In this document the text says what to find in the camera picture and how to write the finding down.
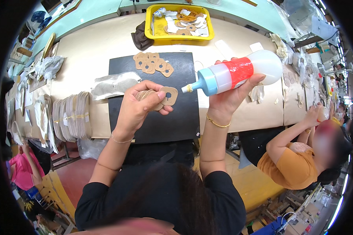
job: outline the gold bracelet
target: gold bracelet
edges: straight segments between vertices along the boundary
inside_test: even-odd
[[[118,144],[124,144],[124,143],[128,143],[128,142],[132,141],[135,136],[133,136],[132,139],[130,139],[130,140],[128,140],[128,141],[124,141],[124,142],[117,141],[117,140],[114,138],[114,132],[111,133],[111,137],[113,138],[113,140],[114,140],[116,143],[118,143]]]
[[[310,134],[311,130],[312,130],[312,127],[311,127],[311,128],[307,128],[307,129],[305,130],[305,132],[306,132],[307,134]]]
[[[208,117],[208,113],[206,113],[206,116],[207,116],[207,119],[208,119],[211,123],[213,123],[214,125],[216,125],[216,126],[218,126],[218,127],[221,127],[221,128],[226,128],[226,127],[230,126],[230,124],[231,124],[231,122],[229,122],[229,124],[227,124],[227,125],[225,125],[225,126],[221,126],[221,125],[215,123],[215,121],[212,120],[210,117]]]

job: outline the glue bottle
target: glue bottle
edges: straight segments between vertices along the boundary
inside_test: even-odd
[[[201,88],[206,96],[234,89],[246,82],[254,73],[266,75],[259,85],[277,82],[282,75],[282,63],[268,50],[259,50],[246,57],[222,62],[198,71],[198,81],[182,87],[182,92]]]
[[[329,118],[329,110],[327,107],[323,106],[323,108],[320,110],[319,114],[318,114],[318,122],[322,122],[325,120],[328,120]]]

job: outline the red floor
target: red floor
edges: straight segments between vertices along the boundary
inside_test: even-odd
[[[67,148],[70,157],[79,156],[76,143],[67,142]],[[60,154],[53,156],[52,159],[61,157],[64,154],[62,151]],[[92,158],[80,159],[56,170],[61,184],[75,208],[82,195],[82,189],[90,180],[96,162],[97,160]]]

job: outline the fingernail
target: fingernail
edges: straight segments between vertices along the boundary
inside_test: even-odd
[[[158,92],[157,95],[158,95],[158,97],[160,97],[160,99],[163,99],[163,98],[165,98],[166,93],[164,91],[160,91],[160,92]]]

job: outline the pink shirt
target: pink shirt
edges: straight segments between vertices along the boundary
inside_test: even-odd
[[[38,168],[38,171],[41,177],[44,176],[44,171],[41,165],[38,162],[38,159],[35,157],[33,150],[29,147],[29,153],[33,162]],[[16,164],[15,169],[13,171],[13,175],[11,181],[14,182],[17,186],[19,186],[23,190],[29,190],[34,186],[33,182],[33,171],[30,166],[29,161],[27,160],[26,154],[17,154],[15,157],[9,160],[10,165]]]

